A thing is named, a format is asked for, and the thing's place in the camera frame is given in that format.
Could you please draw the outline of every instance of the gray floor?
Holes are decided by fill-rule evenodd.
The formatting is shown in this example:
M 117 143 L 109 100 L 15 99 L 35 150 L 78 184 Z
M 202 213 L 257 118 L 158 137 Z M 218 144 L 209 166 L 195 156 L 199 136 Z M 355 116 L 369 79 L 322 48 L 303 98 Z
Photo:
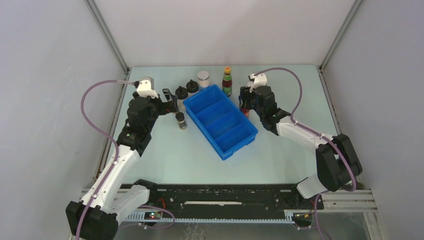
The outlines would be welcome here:
M 369 240 L 362 213 L 320 213 L 321 229 L 333 240 Z M 291 224 L 176 223 L 167 229 L 128 227 L 115 240 L 319 240 L 316 229 L 300 230 Z

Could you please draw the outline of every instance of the black lid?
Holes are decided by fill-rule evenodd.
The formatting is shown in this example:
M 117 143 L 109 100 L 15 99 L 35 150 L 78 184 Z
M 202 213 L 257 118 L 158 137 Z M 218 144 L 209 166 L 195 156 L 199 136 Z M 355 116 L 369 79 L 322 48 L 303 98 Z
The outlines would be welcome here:
M 185 87 L 179 86 L 175 90 L 175 95 L 178 99 L 184 100 L 189 96 L 189 93 L 187 92 L 187 89 Z
M 178 121 L 178 122 L 182 122 L 182 121 L 184 121 L 184 113 L 182 113 L 182 112 L 177 112 L 176 114 L 175 114 L 175 119 Z
M 187 91 L 191 94 L 194 94 L 199 90 L 199 84 L 196 81 L 193 81 L 193 79 L 187 82 L 185 87 L 187 88 Z

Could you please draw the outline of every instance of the blue tray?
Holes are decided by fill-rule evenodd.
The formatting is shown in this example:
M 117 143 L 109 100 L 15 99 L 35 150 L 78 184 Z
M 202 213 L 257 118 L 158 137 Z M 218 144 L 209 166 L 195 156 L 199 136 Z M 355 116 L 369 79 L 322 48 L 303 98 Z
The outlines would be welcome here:
M 184 105 L 222 160 L 255 140 L 256 127 L 217 85 L 186 99 Z

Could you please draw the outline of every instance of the gray wall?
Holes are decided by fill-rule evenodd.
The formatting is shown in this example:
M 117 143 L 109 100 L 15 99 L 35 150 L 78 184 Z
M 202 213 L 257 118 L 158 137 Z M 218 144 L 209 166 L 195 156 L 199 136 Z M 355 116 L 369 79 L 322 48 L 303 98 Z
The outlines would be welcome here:
M 65 239 L 65 208 L 91 181 L 104 142 L 82 118 L 81 96 L 124 73 L 83 0 L 2 1 L 0 33 L 1 239 Z M 118 87 L 87 98 L 103 129 Z
M 424 1 L 367 0 L 325 70 L 392 240 L 423 239 Z

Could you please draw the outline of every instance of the light green table surface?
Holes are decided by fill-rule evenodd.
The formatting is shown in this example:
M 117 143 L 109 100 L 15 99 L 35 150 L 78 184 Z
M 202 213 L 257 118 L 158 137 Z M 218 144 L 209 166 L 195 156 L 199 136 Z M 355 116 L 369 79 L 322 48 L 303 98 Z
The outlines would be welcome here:
M 231 66 L 232 95 L 239 105 L 240 87 L 248 83 L 248 75 L 272 67 L 294 71 L 303 84 L 303 99 L 295 118 L 310 127 L 335 135 L 336 129 L 315 65 L 241 65 Z M 154 89 L 163 101 L 163 88 L 172 92 L 197 73 L 206 70 L 211 84 L 221 87 L 224 66 L 133 67 L 129 81 L 152 77 Z M 285 71 L 267 72 L 268 86 L 278 106 L 291 112 L 299 97 L 296 79 Z M 128 103 L 134 87 L 127 87 L 119 113 L 114 139 L 124 126 Z M 256 139 L 233 156 L 222 161 L 190 117 L 185 114 L 187 129 L 180 130 L 174 114 L 160 116 L 154 125 L 152 139 L 141 159 L 124 178 L 132 184 L 138 179 L 157 184 L 290 184 L 297 183 L 317 171 L 315 157 L 290 139 L 266 131 L 255 112 L 249 120 L 258 129 Z

